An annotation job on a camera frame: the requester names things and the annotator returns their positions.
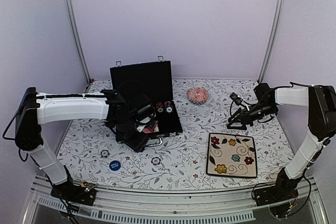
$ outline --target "blue disc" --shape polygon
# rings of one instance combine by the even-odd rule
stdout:
[[[121,167],[121,164],[120,164],[120,162],[119,161],[112,161],[111,163],[110,163],[110,169],[111,170],[119,170],[120,169],[120,167]]]

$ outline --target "vent grille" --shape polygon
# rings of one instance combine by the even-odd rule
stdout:
[[[56,199],[39,196],[39,204],[66,212],[65,206]],[[135,215],[114,214],[104,210],[91,209],[90,215],[77,215],[96,220],[103,220],[117,224],[220,224],[241,223],[255,220],[252,211],[238,212],[235,214],[202,216],[202,217],[144,217]]]

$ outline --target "black and white poker chip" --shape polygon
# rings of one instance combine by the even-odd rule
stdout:
[[[158,157],[152,158],[152,164],[153,165],[158,165],[160,163],[161,163],[161,159],[159,159]]]
[[[108,150],[102,150],[100,153],[101,157],[106,158],[110,156],[110,152]]]

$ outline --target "robotic arm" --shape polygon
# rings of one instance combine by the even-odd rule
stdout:
[[[287,200],[293,195],[297,197],[296,187],[306,169],[315,163],[336,133],[336,94],[332,86],[271,89],[266,83],[259,84],[254,91],[258,103],[253,105],[242,103],[242,99],[234,93],[230,96],[236,104],[242,104],[245,108],[239,108],[232,115],[228,129],[246,129],[246,124],[253,126],[253,121],[277,114],[277,105],[308,107],[307,135],[293,160],[280,170],[274,187],[254,190],[254,198],[260,206]]]
[[[36,88],[28,88],[15,115],[15,143],[47,174],[53,185],[52,196],[92,205],[95,190],[88,184],[73,184],[66,167],[61,165],[42,139],[40,125],[74,119],[106,120],[106,126],[112,131],[116,126],[117,139],[138,152],[144,149],[148,137],[137,130],[135,122],[151,116],[153,111],[150,100],[144,94],[126,103],[116,90],[62,95],[37,93]]]

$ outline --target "flower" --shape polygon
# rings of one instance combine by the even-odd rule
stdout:
[[[226,173],[226,170],[227,168],[225,167],[225,165],[217,165],[217,168],[215,168],[215,171],[219,174]]]
[[[211,142],[212,142],[213,144],[219,144],[219,139],[216,138],[215,136],[213,136],[213,137],[211,137]]]
[[[254,159],[252,159],[251,157],[246,157],[244,161],[247,165],[250,165],[253,163]]]
[[[229,141],[229,144],[232,145],[232,146],[235,146],[235,145],[236,145],[236,140],[231,139],[231,140]]]
[[[232,155],[232,158],[231,158],[233,161],[235,162],[239,162],[240,161],[240,157],[239,155],[235,154],[235,155]]]

